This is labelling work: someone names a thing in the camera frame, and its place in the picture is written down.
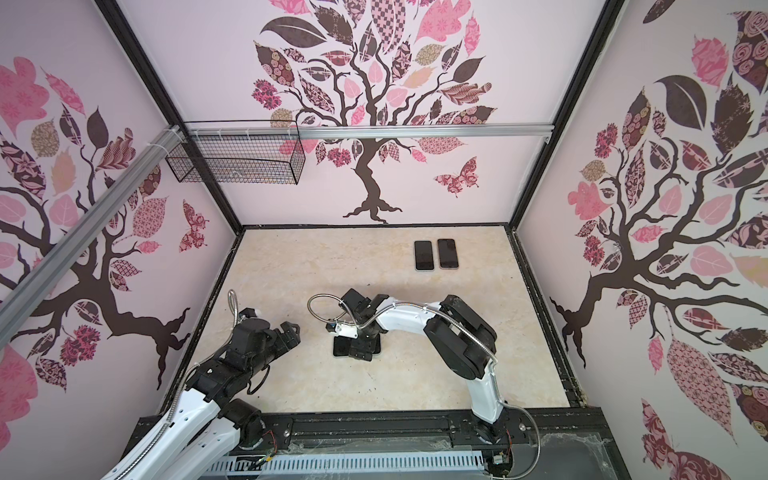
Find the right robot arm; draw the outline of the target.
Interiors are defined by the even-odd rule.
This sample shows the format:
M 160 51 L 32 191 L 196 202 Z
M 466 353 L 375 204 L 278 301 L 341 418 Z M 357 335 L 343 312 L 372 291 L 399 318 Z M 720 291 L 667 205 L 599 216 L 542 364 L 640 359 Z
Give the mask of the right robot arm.
M 448 369 L 466 381 L 478 437 L 485 443 L 496 441 L 503 411 L 496 378 L 497 333 L 460 297 L 422 304 L 385 294 L 371 299 L 351 289 L 338 306 L 341 313 L 326 323 L 334 336 L 334 356 L 370 362 L 388 332 L 426 337 Z

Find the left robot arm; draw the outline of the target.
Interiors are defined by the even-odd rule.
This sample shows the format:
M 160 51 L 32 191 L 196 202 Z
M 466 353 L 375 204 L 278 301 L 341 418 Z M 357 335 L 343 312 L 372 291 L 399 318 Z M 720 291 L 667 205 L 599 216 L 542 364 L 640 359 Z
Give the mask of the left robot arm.
M 234 449 L 260 447 L 274 433 L 262 413 L 237 395 L 255 393 L 252 378 L 301 342 L 300 326 L 279 327 L 246 308 L 229 337 L 195 364 L 165 414 L 112 467 L 106 479 L 197 479 Z

